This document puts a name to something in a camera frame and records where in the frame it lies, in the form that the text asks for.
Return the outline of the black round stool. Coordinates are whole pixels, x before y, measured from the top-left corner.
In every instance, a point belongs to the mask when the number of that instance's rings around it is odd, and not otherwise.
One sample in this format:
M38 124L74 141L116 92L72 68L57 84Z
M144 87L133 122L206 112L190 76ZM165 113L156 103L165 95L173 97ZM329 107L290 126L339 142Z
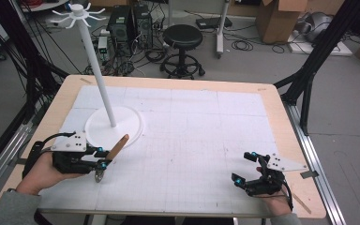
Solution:
M168 27L162 36L166 44L178 50L178 54L172 54L164 59L159 66L161 72L165 71L168 78L189 77L191 80L194 79L194 73L200 76L205 74L199 61L186 54L186 51L194 50L202 43L203 35L199 29L188 24L176 24Z

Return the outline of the white round table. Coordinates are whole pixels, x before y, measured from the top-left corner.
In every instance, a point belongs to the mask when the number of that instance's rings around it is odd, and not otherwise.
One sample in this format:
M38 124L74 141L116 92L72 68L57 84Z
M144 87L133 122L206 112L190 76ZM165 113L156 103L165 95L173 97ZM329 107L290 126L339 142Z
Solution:
M30 5L21 4L21 10L23 12L27 12L27 11L32 11L32 12L43 11L43 10L47 10L47 9L53 9L53 8L61 7L67 1L68 0L58 0L57 2L48 2L47 0L42 0L42 3L40 5L37 5L37 6L30 6Z

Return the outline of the flat black box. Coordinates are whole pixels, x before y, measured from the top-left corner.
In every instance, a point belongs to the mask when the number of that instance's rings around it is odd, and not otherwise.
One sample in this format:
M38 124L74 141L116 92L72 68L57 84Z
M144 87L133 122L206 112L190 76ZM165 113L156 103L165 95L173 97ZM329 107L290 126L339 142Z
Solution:
M221 19L219 17L202 18L202 19L197 19L196 24L200 29L214 29L220 27Z

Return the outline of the small device with green display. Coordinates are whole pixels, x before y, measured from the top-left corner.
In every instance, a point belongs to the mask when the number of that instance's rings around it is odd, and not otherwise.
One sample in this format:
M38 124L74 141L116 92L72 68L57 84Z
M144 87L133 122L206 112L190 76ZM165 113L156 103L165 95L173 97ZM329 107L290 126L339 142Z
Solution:
M99 52L100 60L102 62L107 62L110 58L109 49L108 49L108 38L107 37L99 37L97 49Z

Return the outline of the large open cardboard box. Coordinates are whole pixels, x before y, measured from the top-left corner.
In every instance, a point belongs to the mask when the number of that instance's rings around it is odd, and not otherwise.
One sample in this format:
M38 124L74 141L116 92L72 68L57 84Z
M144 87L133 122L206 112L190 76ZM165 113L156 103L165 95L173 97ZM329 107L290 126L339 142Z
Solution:
M307 12L335 15L345 0L262 0L256 27L263 43L288 41L296 20Z

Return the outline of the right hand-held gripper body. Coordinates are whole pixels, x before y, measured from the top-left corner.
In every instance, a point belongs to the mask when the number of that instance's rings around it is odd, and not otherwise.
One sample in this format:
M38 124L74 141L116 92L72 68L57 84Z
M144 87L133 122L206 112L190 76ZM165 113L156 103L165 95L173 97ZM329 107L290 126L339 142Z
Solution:
M262 155L262 160L257 161L261 166L261 177L257 180L247 181L248 188L245 189L248 196L261 194L272 195L282 189L285 181L284 172L304 171L307 165L282 157L273 153Z

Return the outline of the white hook stand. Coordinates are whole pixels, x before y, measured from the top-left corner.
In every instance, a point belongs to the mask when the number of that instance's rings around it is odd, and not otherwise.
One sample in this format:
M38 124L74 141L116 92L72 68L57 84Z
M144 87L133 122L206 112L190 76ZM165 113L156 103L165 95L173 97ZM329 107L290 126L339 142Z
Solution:
M111 150L122 138L126 138L127 141L123 147L130 147L142 134L143 120L134 109L111 104L88 30L90 24L87 22L87 19L102 21L102 18L98 18L98 14L102 13L104 9L90 11L90 7L91 4L88 4L87 7L83 7L81 4L70 4L69 13L53 11L54 14L63 17L57 23L70 21L67 29L77 25L104 104L103 108L93 112L86 120L84 126L86 140L94 146Z

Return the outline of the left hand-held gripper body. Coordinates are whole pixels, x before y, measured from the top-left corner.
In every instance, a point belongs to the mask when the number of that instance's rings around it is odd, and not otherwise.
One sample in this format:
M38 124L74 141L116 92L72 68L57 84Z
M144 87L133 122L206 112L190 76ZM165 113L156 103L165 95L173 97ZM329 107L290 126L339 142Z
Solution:
M88 174L97 167L95 161L83 160L84 156L94 153L84 131L59 133L50 151L52 165L60 173Z

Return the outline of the wooden-handled pizza cutter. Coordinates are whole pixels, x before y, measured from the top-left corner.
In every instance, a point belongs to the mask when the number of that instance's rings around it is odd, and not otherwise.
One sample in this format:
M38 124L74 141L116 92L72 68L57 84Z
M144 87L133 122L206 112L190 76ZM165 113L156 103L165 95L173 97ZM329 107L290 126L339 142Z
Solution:
M119 154L119 152L123 149L123 147L125 146L125 144L128 142L129 140L129 135L126 134L124 135L119 141L118 143L112 148L112 150L109 152L109 154L104 158L109 160L110 162L113 161L113 159ZM99 183L103 177L104 177L104 173L105 171L95 171L95 181L97 183Z

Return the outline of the aluminium rail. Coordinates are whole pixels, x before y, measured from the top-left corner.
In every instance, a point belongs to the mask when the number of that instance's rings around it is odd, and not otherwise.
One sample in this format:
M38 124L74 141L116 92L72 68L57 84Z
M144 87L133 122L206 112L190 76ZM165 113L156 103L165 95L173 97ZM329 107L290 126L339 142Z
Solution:
M313 180L320 193L320 197L322 199L322 203L330 223L332 225L347 225L338 205L337 199L330 187L313 142L309 135L306 134L300 126L300 112L296 106L284 104L284 108L290 118L293 130L302 148L302 152L304 154L305 160L307 161L309 170L311 172L317 173L317 175L313 177Z
M32 130L33 124L21 124L13 134L9 135L9 140L0 153L0 179L9 165L15 163L19 158Z

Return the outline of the person's right hand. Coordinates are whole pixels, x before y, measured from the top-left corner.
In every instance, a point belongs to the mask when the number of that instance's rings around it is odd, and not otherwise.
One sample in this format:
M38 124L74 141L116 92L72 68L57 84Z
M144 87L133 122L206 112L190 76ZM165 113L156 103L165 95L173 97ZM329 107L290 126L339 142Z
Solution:
M288 198L283 193L263 194L260 199L265 202L269 211L275 217L288 215L292 212L291 207L288 205Z

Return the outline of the white flat board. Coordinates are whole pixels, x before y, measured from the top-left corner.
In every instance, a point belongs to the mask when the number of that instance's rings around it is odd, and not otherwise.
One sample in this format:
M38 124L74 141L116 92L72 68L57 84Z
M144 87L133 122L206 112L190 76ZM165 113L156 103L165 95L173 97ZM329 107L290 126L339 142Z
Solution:
M302 35L297 32L292 32L288 38L288 47L291 53L311 54L314 50L312 43L307 41ZM331 51L333 56L352 56L351 50L340 41Z

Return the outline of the person's left hand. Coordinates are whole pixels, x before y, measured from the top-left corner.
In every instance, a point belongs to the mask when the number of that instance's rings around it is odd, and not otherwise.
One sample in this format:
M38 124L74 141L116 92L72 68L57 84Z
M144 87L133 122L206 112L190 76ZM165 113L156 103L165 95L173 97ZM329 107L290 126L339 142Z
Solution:
M61 181L80 177L80 173L61 173L53 166L53 153L43 153L30 172L16 187L21 194L38 195L42 189L55 186Z

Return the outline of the black computer tower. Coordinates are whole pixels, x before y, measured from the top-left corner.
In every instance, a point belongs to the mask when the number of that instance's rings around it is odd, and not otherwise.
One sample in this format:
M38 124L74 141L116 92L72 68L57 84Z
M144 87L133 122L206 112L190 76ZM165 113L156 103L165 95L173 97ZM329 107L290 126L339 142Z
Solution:
M153 47L152 17L146 4L133 6L133 16L136 30L136 38L143 49Z
M131 6L114 6L107 30L110 32L117 49L130 55L131 41L135 38Z

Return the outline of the black metal frame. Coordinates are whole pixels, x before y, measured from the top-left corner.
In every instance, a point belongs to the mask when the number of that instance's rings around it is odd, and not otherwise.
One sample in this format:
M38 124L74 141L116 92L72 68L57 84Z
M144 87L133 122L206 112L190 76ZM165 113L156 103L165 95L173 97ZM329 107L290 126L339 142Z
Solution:
M303 96L299 126L307 136L310 98L315 75L344 34L359 18L360 0L345 0L324 32L322 40L315 46L304 65L293 75L274 83L277 89L287 84L290 86L284 94L280 95L282 101L288 105L295 106L297 99Z
M26 101L0 137L0 155L17 128L31 120L35 106L43 97L53 97L61 84L53 74L65 79L68 73L45 59L26 31L17 10L9 0L0 0L0 24L17 49L12 51L0 35L0 44L8 53L19 75L26 79Z

